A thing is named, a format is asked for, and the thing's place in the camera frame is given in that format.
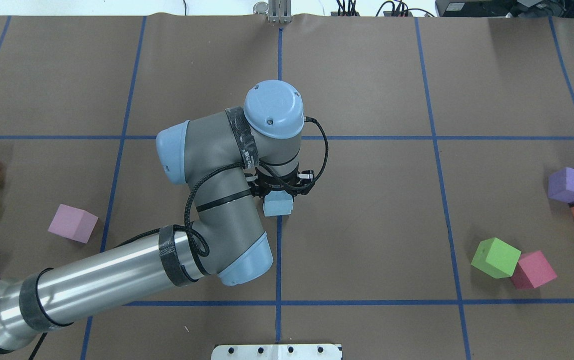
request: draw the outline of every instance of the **white label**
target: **white label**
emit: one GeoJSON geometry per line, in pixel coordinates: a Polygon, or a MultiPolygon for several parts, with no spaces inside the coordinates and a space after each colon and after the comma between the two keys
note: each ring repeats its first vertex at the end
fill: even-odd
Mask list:
{"type": "Polygon", "coordinates": [[[449,6],[447,6],[447,11],[458,12],[458,11],[462,10],[462,8],[464,8],[464,7],[465,7],[464,2],[452,2],[451,4],[449,4],[449,6]]]}

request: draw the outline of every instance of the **blue joint cap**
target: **blue joint cap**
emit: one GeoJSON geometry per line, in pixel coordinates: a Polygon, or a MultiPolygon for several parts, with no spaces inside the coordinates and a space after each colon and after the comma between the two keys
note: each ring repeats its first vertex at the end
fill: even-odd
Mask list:
{"type": "Polygon", "coordinates": [[[218,273],[218,277],[223,284],[232,287],[261,276],[271,268],[271,264],[273,264],[273,255],[271,255],[267,232],[265,232],[231,265],[218,273]]]}
{"type": "Polygon", "coordinates": [[[162,130],[156,136],[156,149],[163,171],[174,184],[186,184],[184,179],[184,140],[187,136],[187,125],[184,123],[162,130]]]}
{"type": "Polygon", "coordinates": [[[277,217],[278,215],[289,215],[293,210],[293,196],[286,191],[271,191],[264,197],[262,203],[265,217],[277,217]]]}
{"type": "Polygon", "coordinates": [[[259,133],[274,139],[295,137],[305,125],[300,92],[281,80],[255,85],[245,99],[245,116],[259,133]]]}

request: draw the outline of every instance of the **green cube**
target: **green cube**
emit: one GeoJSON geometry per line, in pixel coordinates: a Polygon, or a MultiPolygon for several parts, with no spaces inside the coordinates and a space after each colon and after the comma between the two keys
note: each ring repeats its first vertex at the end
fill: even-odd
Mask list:
{"type": "Polygon", "coordinates": [[[471,265],[495,279],[509,278],[520,259],[520,250],[493,237],[478,245],[471,265]]]}

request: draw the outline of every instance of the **purple cube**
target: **purple cube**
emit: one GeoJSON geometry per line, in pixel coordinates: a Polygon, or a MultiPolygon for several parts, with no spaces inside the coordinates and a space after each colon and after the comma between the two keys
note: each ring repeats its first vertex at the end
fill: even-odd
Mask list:
{"type": "Polygon", "coordinates": [[[61,203],[48,231],[86,244],[97,221],[97,216],[61,203]]]}
{"type": "Polygon", "coordinates": [[[566,167],[549,176],[549,198],[574,203],[574,168],[566,167]]]}

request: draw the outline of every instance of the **magenta cube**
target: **magenta cube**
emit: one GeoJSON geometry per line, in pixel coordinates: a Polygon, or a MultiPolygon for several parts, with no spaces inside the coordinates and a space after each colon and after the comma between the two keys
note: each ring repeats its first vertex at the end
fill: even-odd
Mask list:
{"type": "Polygon", "coordinates": [[[511,281],[516,289],[535,289],[557,278],[547,258],[538,250],[520,255],[511,281]]]}
{"type": "Polygon", "coordinates": [[[61,203],[48,231],[86,244],[97,221],[97,216],[61,203]]]}
{"type": "Polygon", "coordinates": [[[574,168],[566,167],[549,176],[549,198],[574,203],[574,168]]]}

